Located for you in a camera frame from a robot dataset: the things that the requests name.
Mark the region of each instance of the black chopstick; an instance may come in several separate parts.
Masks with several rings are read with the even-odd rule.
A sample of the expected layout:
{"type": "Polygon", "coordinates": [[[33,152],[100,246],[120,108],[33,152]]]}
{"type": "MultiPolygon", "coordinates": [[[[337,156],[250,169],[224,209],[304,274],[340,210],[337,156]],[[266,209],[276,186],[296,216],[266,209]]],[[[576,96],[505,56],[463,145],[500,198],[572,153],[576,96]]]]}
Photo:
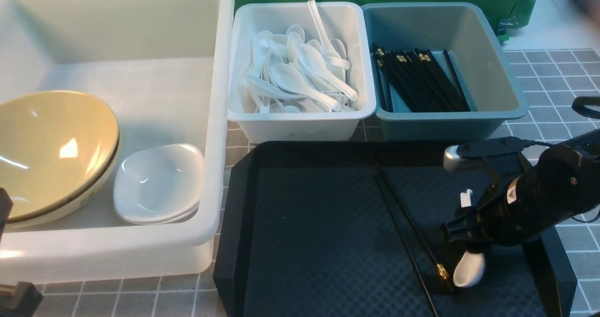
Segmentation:
{"type": "Polygon", "coordinates": [[[444,93],[441,93],[433,84],[430,78],[423,70],[420,62],[414,62],[411,56],[405,52],[399,52],[397,54],[398,60],[405,64],[408,70],[411,72],[413,79],[416,79],[421,88],[424,90],[424,94],[429,95],[430,102],[435,105],[433,112],[452,112],[452,104],[446,99],[444,93]]]}
{"type": "Polygon", "coordinates": [[[420,112],[420,110],[424,107],[422,102],[412,91],[412,88],[410,85],[408,85],[405,77],[403,77],[398,71],[395,63],[390,60],[390,57],[387,56],[382,49],[378,48],[377,53],[380,60],[383,62],[386,80],[388,80],[390,84],[394,86],[396,93],[398,93],[399,97],[405,102],[411,112],[420,112]]]}
{"type": "Polygon", "coordinates": [[[463,108],[465,112],[470,111],[469,104],[467,103],[467,98],[465,98],[465,91],[463,91],[463,87],[460,85],[460,81],[458,80],[458,75],[456,74],[456,70],[454,69],[454,65],[452,64],[452,58],[450,58],[450,54],[448,54],[448,50],[444,50],[444,57],[446,58],[446,63],[448,63],[448,67],[450,67],[450,73],[452,74],[452,79],[454,79],[454,84],[456,85],[456,89],[460,96],[460,99],[463,101],[463,108]]]}
{"type": "Polygon", "coordinates": [[[392,53],[386,53],[385,59],[388,65],[394,68],[393,71],[409,95],[409,99],[413,100],[416,104],[416,109],[413,112],[432,112],[433,109],[426,97],[421,93],[420,86],[414,83],[411,75],[402,67],[396,56],[392,53]]]}
{"type": "Polygon", "coordinates": [[[388,176],[387,172],[379,164],[379,161],[377,160],[377,157],[375,157],[375,154],[371,154],[371,157],[373,158],[373,161],[375,161],[375,166],[377,167],[377,170],[379,170],[379,175],[383,178],[386,185],[388,186],[388,188],[394,195],[394,199],[396,200],[397,204],[402,209],[402,212],[404,213],[407,221],[411,224],[411,227],[412,227],[414,233],[418,236],[420,243],[422,244],[423,248],[427,251],[427,255],[429,255],[429,259],[431,259],[433,264],[435,264],[435,267],[437,269],[437,274],[439,274],[439,276],[444,281],[444,283],[446,283],[448,289],[450,289],[451,292],[454,292],[454,285],[452,285],[452,283],[450,283],[450,275],[448,274],[444,265],[441,262],[437,261],[437,257],[435,257],[435,255],[433,255],[433,252],[429,248],[429,245],[425,241],[425,238],[423,238],[423,235],[420,233],[419,227],[417,227],[416,223],[414,222],[411,212],[409,212],[408,208],[406,207],[406,204],[400,198],[400,195],[396,191],[396,187],[394,187],[394,185],[392,184],[392,181],[390,180],[390,177],[388,176]]]}
{"type": "Polygon", "coordinates": [[[439,62],[437,62],[437,60],[435,59],[435,56],[433,56],[433,53],[430,50],[427,50],[427,56],[429,58],[431,58],[431,63],[433,65],[433,69],[435,71],[437,71],[437,77],[446,86],[445,87],[446,95],[448,95],[448,98],[454,104],[454,111],[461,112],[463,110],[463,102],[461,99],[459,99],[459,95],[457,94],[456,88],[450,81],[450,78],[448,78],[448,76],[446,75],[446,72],[444,72],[442,66],[440,65],[439,62]]]}
{"type": "Polygon", "coordinates": [[[390,199],[390,196],[389,196],[390,189],[387,189],[387,191],[386,191],[386,188],[389,188],[389,187],[386,187],[385,181],[383,180],[383,176],[374,175],[373,177],[375,178],[375,182],[377,183],[377,186],[379,186],[379,191],[381,192],[381,195],[383,196],[383,201],[385,202],[385,205],[388,208],[388,212],[392,216],[392,221],[394,223],[394,227],[396,228],[396,231],[398,232],[398,235],[400,236],[400,240],[402,241],[402,244],[405,247],[406,253],[409,256],[409,259],[411,260],[414,273],[416,274],[416,277],[419,279],[420,287],[421,287],[421,289],[423,289],[425,296],[427,296],[427,300],[429,302],[429,307],[431,308],[431,312],[433,312],[433,315],[435,317],[439,317],[439,314],[437,313],[437,309],[435,308],[435,302],[433,302],[433,298],[431,297],[429,290],[427,290],[427,286],[425,285],[425,281],[423,280],[423,276],[420,272],[419,265],[416,262],[416,259],[414,259],[414,255],[411,251],[411,247],[409,247],[409,244],[402,232],[402,229],[398,225],[398,219],[397,219],[396,215],[394,214],[394,211],[392,210],[391,202],[393,201],[393,199],[390,199]]]}
{"type": "Polygon", "coordinates": [[[379,94],[381,95],[379,97],[379,99],[381,99],[381,108],[384,111],[389,112],[390,109],[388,108],[388,101],[385,97],[385,91],[383,90],[383,84],[381,83],[381,73],[379,73],[379,69],[381,68],[381,66],[379,65],[381,64],[381,66],[383,66],[383,64],[381,62],[379,62],[377,60],[377,54],[373,54],[373,67],[375,67],[375,75],[377,76],[377,90],[379,91],[379,94]]]}
{"type": "Polygon", "coordinates": [[[452,103],[452,111],[457,112],[461,110],[461,103],[456,99],[457,95],[454,85],[452,85],[452,82],[450,82],[450,79],[448,79],[448,76],[440,64],[437,62],[437,60],[435,60],[435,57],[431,51],[421,51],[419,58],[422,59],[433,78],[442,87],[442,93],[448,98],[450,103],[452,103]]]}

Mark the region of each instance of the black tray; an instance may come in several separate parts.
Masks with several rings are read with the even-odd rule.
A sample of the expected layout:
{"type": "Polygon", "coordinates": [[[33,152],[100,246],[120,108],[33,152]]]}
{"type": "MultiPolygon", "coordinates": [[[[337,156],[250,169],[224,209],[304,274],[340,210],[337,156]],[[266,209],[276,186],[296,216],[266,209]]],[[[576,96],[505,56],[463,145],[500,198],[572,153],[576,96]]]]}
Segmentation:
{"type": "MultiPolygon", "coordinates": [[[[441,168],[448,145],[257,146],[232,169],[225,206],[214,280],[227,315],[430,316],[371,154],[436,246],[459,193],[473,189],[476,200],[489,184],[484,171],[441,168]]],[[[577,278],[555,228],[523,247],[495,247],[482,282],[450,296],[436,291],[435,268],[407,222],[401,226],[442,317],[569,315],[577,278]]]]}

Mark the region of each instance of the large bowl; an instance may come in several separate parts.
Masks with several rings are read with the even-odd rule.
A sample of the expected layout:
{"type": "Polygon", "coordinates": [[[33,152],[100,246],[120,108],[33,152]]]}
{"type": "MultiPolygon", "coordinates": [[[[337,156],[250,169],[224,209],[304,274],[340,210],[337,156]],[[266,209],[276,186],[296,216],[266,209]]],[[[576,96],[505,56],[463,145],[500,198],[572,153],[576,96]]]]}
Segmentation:
{"type": "Polygon", "coordinates": [[[100,176],[97,180],[92,181],[89,188],[84,189],[81,193],[77,195],[73,195],[69,197],[61,206],[58,208],[54,208],[50,212],[43,212],[38,216],[31,217],[30,219],[20,219],[20,220],[12,220],[9,221],[6,225],[11,228],[24,228],[42,225],[43,223],[48,223],[55,221],[56,219],[60,219],[65,217],[82,206],[86,205],[90,200],[100,191],[102,186],[106,183],[109,176],[111,176],[114,166],[116,166],[117,161],[119,160],[120,153],[120,141],[117,143],[117,146],[114,150],[113,155],[111,156],[110,163],[106,166],[106,168],[101,172],[100,176]]]}
{"type": "Polygon", "coordinates": [[[11,223],[52,212],[89,189],[113,158],[119,126],[97,97],[49,91],[0,105],[0,137],[11,223]]]}

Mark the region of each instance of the teal plastic bin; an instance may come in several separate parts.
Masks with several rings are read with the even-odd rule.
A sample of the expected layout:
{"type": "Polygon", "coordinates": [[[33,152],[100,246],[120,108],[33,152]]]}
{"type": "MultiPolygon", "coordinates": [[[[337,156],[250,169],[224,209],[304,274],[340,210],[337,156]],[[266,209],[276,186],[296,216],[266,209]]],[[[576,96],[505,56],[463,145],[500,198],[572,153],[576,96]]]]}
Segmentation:
{"type": "Polygon", "coordinates": [[[430,49],[434,54],[448,50],[472,110],[411,113],[406,108],[391,113],[379,106],[377,91],[375,113],[384,140],[485,139],[505,120],[527,113],[527,99],[480,8],[469,3],[377,3],[362,9],[371,52],[374,44],[385,50],[430,49]]]}

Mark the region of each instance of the gold chopstick end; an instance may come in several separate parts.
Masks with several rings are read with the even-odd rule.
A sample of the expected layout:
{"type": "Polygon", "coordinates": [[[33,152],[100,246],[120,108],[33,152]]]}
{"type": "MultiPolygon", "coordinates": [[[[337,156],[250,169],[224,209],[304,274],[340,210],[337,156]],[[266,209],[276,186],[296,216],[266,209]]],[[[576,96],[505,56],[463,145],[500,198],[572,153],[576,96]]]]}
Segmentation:
{"type": "Polygon", "coordinates": [[[437,265],[435,265],[435,267],[437,268],[437,273],[440,274],[440,277],[443,280],[447,280],[448,278],[450,278],[450,275],[446,271],[446,268],[444,268],[444,266],[441,263],[438,263],[437,265]]]}

